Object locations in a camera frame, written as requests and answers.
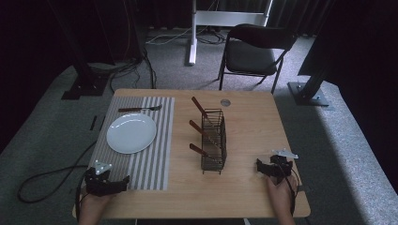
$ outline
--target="robotic hand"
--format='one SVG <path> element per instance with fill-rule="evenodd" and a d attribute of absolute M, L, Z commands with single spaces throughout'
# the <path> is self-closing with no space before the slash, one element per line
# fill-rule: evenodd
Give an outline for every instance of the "robotic hand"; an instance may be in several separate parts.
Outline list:
<path fill-rule="evenodd" d="M 112 164 L 96 161 L 95 168 L 91 167 L 85 172 L 85 189 L 88 194 L 101 197 L 127 190 L 130 177 L 126 176 L 122 181 L 111 182 L 108 180 L 111 168 Z"/>

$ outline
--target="tripod base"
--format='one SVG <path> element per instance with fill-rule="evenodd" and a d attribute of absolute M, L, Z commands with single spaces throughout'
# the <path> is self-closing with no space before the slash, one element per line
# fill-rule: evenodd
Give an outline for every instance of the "tripod base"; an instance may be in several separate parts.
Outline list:
<path fill-rule="evenodd" d="M 110 74 L 98 75 L 93 85 L 81 85 L 79 76 L 76 78 L 70 90 L 66 91 L 61 97 L 63 100 L 77 100 L 81 96 L 102 96 L 108 83 Z"/>
<path fill-rule="evenodd" d="M 290 92 L 295 98 L 296 104 L 307 106 L 329 106 L 329 103 L 325 99 L 325 96 L 322 93 L 321 89 L 319 89 L 316 94 L 310 99 L 302 97 L 301 91 L 304 88 L 305 84 L 305 82 L 289 82 L 287 84 L 287 86 L 289 86 Z"/>

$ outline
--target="plate rim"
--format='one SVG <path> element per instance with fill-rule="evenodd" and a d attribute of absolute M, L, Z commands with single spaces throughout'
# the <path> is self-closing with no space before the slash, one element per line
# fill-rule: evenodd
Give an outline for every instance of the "plate rim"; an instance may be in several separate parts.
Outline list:
<path fill-rule="evenodd" d="M 153 128 L 154 128 L 153 137 L 151 137 L 151 138 L 149 139 L 150 141 L 148 141 L 148 145 L 146 145 L 146 146 L 143 147 L 142 149 L 139 148 L 138 150 L 131 150 L 131 151 L 129 151 L 129 152 L 127 152 L 127 151 L 121 151 L 121 150 L 119 150 L 119 149 L 117 150 L 117 149 L 115 148 L 114 145 L 110 144 L 110 141 L 109 141 L 109 140 L 110 140 L 110 138 L 109 138 L 109 136 L 110 136 L 110 130 L 112 129 L 112 126 L 115 125 L 116 121 L 123 120 L 124 118 L 128 118 L 128 117 L 130 117 L 130 116 L 139 116 L 139 117 L 141 117 L 141 118 L 145 118 L 145 119 L 147 119 L 148 121 L 150 121 L 149 123 L 151 124 L 151 126 L 153 125 Z M 148 116 L 148 115 L 146 115 L 146 114 L 143 114 L 143 113 L 134 113 L 134 112 L 133 112 L 133 113 L 128 113 L 128 114 L 124 114 L 124 115 L 122 115 L 122 116 L 119 116 L 119 117 L 117 117 L 117 118 L 114 120 L 114 122 L 111 123 L 111 125 L 108 127 L 108 130 L 107 130 L 107 133 L 106 133 L 106 142 L 108 143 L 108 146 L 109 146 L 112 150 L 116 151 L 117 153 L 120 153 L 120 154 L 134 154 L 134 153 L 143 151 L 143 150 L 146 149 L 150 144 L 152 144 L 153 141 L 154 141 L 154 139 L 155 139 L 155 137 L 156 137 L 156 134 L 157 134 L 157 133 L 158 133 L 157 125 L 156 125 L 155 121 L 154 121 L 150 116 Z"/>

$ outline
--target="human hand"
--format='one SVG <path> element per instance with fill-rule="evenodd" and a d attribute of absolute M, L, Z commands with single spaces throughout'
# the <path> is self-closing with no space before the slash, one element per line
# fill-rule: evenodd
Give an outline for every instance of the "human hand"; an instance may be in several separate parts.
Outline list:
<path fill-rule="evenodd" d="M 114 195 L 98 197 L 87 194 L 81 201 L 79 225 L 94 225 L 100 222 L 102 213 Z"/>
<path fill-rule="evenodd" d="M 275 177 L 266 177 L 268 196 L 271 201 L 272 208 L 278 218 L 280 224 L 295 224 L 295 221 L 290 213 L 290 207 L 292 203 L 292 192 L 289 185 L 284 179 L 280 184 L 276 184 Z M 297 181 L 295 177 L 288 176 L 292 189 L 297 189 Z"/>

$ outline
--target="wire basket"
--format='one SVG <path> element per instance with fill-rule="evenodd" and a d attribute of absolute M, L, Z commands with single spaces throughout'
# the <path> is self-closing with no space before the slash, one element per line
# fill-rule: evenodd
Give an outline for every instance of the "wire basket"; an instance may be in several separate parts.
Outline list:
<path fill-rule="evenodd" d="M 202 149 L 208 157 L 201 157 L 201 167 L 205 171 L 222 173 L 226 161 L 225 121 L 222 110 L 205 109 L 207 118 L 202 115 L 202 130 L 208 135 L 202 135 Z"/>

